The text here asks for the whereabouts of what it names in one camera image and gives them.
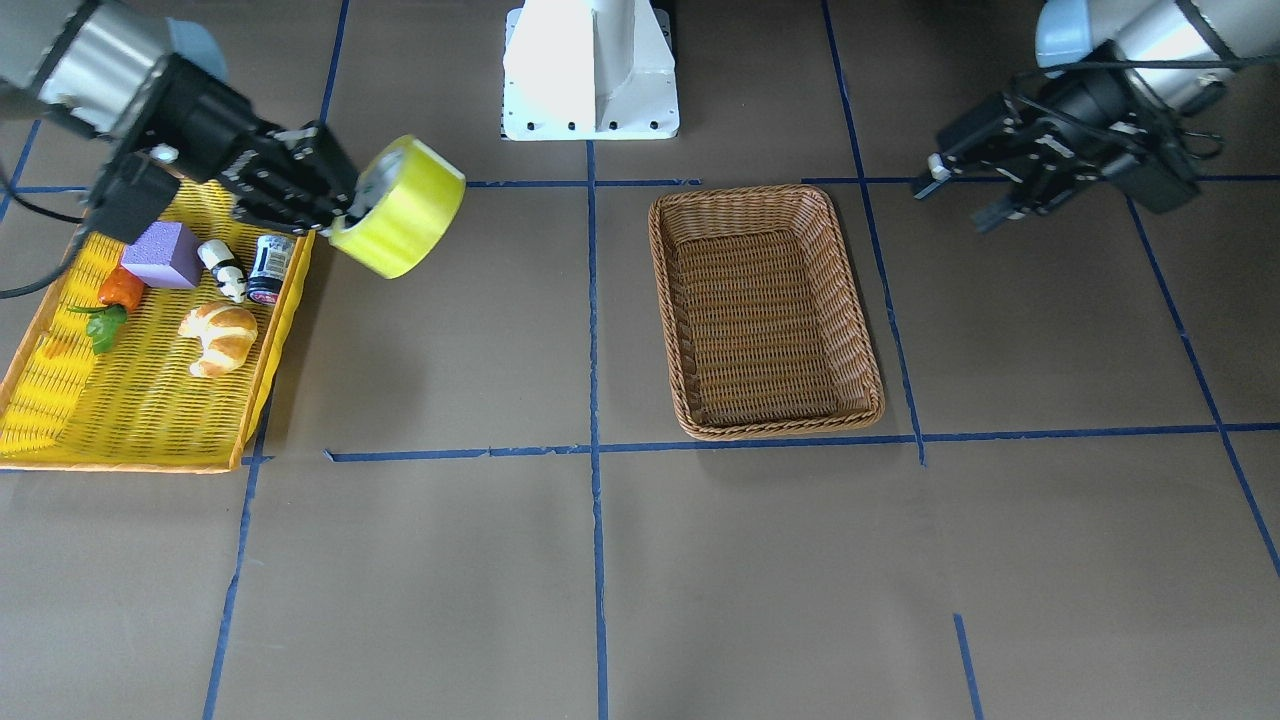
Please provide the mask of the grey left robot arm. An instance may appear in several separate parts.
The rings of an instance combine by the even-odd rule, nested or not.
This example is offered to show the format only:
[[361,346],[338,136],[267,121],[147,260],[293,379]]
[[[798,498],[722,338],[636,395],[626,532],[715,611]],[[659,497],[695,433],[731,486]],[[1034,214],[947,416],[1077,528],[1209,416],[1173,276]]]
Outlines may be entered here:
[[1004,178],[1007,193],[973,214],[983,233],[1096,183],[1156,214],[1178,210],[1224,146],[1187,122],[1242,70],[1277,63],[1277,18],[1275,1],[1047,1],[1036,67],[937,133],[911,193]]

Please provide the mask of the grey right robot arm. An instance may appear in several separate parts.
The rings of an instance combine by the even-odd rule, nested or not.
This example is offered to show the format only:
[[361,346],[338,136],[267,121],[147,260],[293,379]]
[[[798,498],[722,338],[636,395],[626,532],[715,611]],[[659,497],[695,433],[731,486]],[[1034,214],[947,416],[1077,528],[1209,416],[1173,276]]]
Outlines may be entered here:
[[230,215],[283,234],[329,231],[358,170],[320,120],[287,129],[177,47],[170,22],[120,1],[5,1],[3,105],[111,145],[84,228],[136,241],[180,184],[216,184]]

